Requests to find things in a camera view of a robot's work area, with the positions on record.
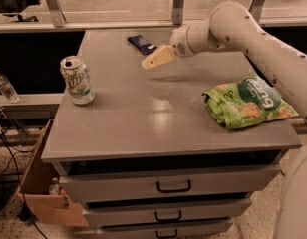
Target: black handle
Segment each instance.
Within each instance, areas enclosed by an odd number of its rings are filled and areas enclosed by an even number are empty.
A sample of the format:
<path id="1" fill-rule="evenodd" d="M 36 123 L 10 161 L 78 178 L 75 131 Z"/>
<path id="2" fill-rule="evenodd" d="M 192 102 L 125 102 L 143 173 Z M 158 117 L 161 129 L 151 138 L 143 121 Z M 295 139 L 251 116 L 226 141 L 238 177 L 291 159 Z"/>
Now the black handle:
<path id="1" fill-rule="evenodd" d="M 154 213 L 155 215 L 155 220 L 158 222 L 172 222 L 172 221 L 179 221 L 182 218 L 182 212 L 179 210 L 179 215 L 176 218 L 171 218 L 171 219 L 160 219 L 157 216 L 157 212 Z"/>
<path id="2" fill-rule="evenodd" d="M 181 189 L 161 189 L 160 182 L 157 182 L 156 189 L 160 193 L 164 194 L 188 192 L 191 190 L 191 181 L 190 180 L 187 181 L 187 188 L 181 188 Z"/>
<path id="3" fill-rule="evenodd" d="M 155 232 L 155 236 L 158 239 L 168 239 L 177 237 L 177 229 L 174 230 L 174 235 L 160 236 L 158 231 Z"/>

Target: cardboard box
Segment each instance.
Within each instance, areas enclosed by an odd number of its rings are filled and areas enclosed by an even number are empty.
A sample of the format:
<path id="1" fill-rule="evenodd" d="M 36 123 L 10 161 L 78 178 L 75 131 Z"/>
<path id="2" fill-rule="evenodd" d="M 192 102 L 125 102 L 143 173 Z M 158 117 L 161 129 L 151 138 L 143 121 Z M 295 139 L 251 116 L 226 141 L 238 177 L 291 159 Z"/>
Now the cardboard box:
<path id="1" fill-rule="evenodd" d="M 48 187 L 52 178 L 58 177 L 58 173 L 52 164 L 42 162 L 41 155 L 52 123 L 53 121 L 50 120 L 42 130 L 33 156 L 21 179 L 27 205 L 42 223 L 88 226 L 82 215 L 83 207 L 81 204 L 73 203 L 68 199 L 68 205 L 66 205 L 63 195 L 48 195 Z M 24 200 L 20 190 L 18 197 Z"/>

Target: gray tabletop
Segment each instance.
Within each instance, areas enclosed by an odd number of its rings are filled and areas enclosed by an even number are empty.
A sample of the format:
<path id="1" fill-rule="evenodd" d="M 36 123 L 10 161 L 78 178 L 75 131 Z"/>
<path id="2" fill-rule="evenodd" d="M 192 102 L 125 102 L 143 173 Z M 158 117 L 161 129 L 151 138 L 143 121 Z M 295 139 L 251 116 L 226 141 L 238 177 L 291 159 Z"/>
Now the gray tabletop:
<path id="1" fill-rule="evenodd" d="M 76 106 L 64 93 L 42 159 L 90 160 L 188 153 L 288 149 L 301 141 L 287 120 L 242 130 L 220 126 L 202 93 L 253 71 L 240 52 L 203 53 L 146 71 L 127 42 L 142 34 L 157 46 L 171 29 L 95 30 L 80 54 L 90 68 L 95 100 Z"/>

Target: aluminum can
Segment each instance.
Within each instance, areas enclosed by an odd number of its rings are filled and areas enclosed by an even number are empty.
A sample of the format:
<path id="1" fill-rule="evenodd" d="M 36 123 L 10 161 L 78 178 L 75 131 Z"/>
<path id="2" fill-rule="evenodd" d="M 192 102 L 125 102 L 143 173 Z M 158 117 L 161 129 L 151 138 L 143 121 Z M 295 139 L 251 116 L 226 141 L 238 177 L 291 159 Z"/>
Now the aluminum can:
<path id="1" fill-rule="evenodd" d="M 76 105 L 85 105 L 95 98 L 89 69 L 80 56 L 69 56 L 61 61 L 60 71 L 67 90 Z"/>

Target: green chip bag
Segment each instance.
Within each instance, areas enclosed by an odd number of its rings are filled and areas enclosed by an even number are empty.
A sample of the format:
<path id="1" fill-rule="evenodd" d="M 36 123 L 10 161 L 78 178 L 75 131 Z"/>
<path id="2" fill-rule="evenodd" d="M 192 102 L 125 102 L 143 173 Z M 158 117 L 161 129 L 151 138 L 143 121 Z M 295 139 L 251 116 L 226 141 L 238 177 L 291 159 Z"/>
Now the green chip bag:
<path id="1" fill-rule="evenodd" d="M 215 86 L 203 95 L 211 115 L 228 129 L 298 116 L 289 104 L 255 74 L 238 83 Z"/>

